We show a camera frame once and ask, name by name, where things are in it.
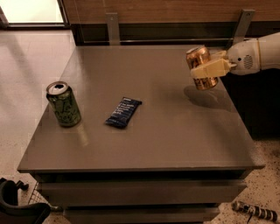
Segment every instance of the gray tabletop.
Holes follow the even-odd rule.
[[[211,90],[195,88],[185,60],[191,47],[77,47],[60,80],[72,87],[82,121],[72,128],[62,128],[47,108],[18,170],[111,172],[263,167],[221,81]],[[105,120],[124,96],[143,104],[126,129],[106,125]]]

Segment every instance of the wooden panel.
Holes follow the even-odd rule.
[[[90,207],[230,202],[245,187],[242,180],[178,180],[40,184],[38,190],[53,206]]]
[[[216,207],[66,210],[71,223],[186,223],[210,221],[219,213]]]
[[[278,0],[64,0],[71,24],[104,24],[117,12],[120,23],[233,22],[242,9],[253,9],[253,21],[279,21]]]

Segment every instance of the speckled floor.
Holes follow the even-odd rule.
[[[18,163],[46,107],[46,86],[60,78],[74,48],[70,31],[0,31],[0,177],[30,184],[27,192],[19,191],[21,205],[28,203],[36,183],[17,172]],[[280,138],[255,140],[255,147],[266,167],[246,177],[248,188],[236,199],[280,214]],[[205,223],[245,224],[248,218],[227,203]],[[69,222],[62,213],[51,213],[44,223]],[[250,223],[271,222],[253,217]]]

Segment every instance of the green soda can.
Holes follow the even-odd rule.
[[[46,88],[46,99],[61,126],[71,127],[81,120],[81,113],[73,90],[64,81],[56,81]]]

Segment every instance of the wooden wall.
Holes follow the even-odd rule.
[[[70,24],[105,24],[117,12],[123,24],[238,21],[253,9],[253,21],[280,21],[279,0],[63,0]]]

